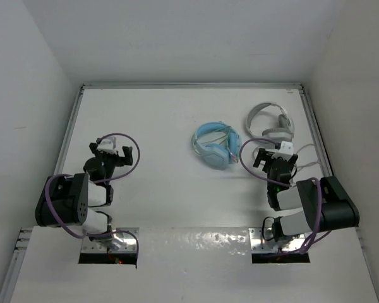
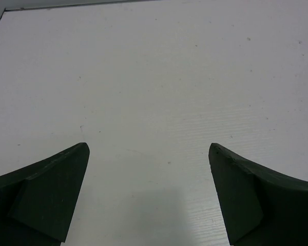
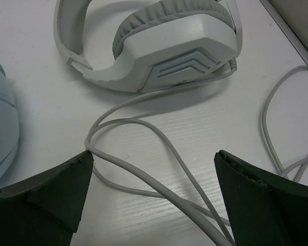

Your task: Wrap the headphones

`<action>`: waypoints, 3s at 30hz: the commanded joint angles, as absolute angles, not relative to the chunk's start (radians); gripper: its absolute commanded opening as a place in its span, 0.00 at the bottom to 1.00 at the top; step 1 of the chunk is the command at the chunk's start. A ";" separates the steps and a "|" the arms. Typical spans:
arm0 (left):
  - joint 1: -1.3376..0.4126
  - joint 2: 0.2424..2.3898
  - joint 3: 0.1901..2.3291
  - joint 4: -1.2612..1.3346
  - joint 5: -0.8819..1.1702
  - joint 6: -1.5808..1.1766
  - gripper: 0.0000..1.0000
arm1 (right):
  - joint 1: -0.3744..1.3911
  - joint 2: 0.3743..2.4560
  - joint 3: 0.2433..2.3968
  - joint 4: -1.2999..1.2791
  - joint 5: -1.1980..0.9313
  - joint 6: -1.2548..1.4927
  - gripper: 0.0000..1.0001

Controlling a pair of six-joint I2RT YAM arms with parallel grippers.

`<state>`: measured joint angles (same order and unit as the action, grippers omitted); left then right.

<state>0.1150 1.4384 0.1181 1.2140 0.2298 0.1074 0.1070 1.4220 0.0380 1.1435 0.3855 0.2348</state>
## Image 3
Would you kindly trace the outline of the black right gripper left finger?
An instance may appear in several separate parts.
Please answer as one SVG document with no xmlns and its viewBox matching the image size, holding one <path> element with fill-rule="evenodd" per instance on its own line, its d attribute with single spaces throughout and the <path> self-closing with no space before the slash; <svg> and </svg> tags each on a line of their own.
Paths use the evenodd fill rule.
<svg viewBox="0 0 308 246">
<path fill-rule="evenodd" d="M 90 184 L 93 157 L 68 161 L 0 188 L 0 245 L 70 245 Z"/>
</svg>

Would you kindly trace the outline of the white grey headphones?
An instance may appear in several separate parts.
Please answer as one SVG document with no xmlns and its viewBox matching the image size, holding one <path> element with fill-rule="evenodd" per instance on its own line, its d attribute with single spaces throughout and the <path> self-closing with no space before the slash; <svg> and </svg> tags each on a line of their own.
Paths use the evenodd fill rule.
<svg viewBox="0 0 308 246">
<path fill-rule="evenodd" d="M 112 43 L 114 63 L 94 70 L 82 55 L 89 1 L 57 1 L 53 33 L 66 64 L 103 88 L 148 93 L 218 79 L 236 69 L 242 24 L 235 1 L 159 1 L 124 19 Z"/>
</svg>

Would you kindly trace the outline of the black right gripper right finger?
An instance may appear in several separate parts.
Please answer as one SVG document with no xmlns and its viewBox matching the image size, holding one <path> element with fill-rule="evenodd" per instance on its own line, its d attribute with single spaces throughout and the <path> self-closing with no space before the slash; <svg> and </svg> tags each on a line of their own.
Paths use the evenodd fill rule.
<svg viewBox="0 0 308 246">
<path fill-rule="evenodd" d="M 236 245 L 308 245 L 308 186 L 223 150 L 214 163 Z"/>
</svg>

